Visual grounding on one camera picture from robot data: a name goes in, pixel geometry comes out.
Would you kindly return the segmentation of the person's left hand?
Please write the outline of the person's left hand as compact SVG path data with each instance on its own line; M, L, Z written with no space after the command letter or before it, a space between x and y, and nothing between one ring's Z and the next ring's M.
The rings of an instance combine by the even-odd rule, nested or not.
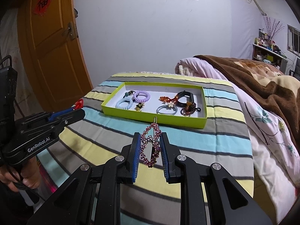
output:
M41 175L36 157L28 160L20 171L20 174L14 168L11 168L11 172L18 180L21 180L22 177L22 183L28 188L35 189L40 186ZM10 174L5 166L1 167L1 182L10 188L10 190L18 192L17 187L14 185L14 182L17 182L17 180Z

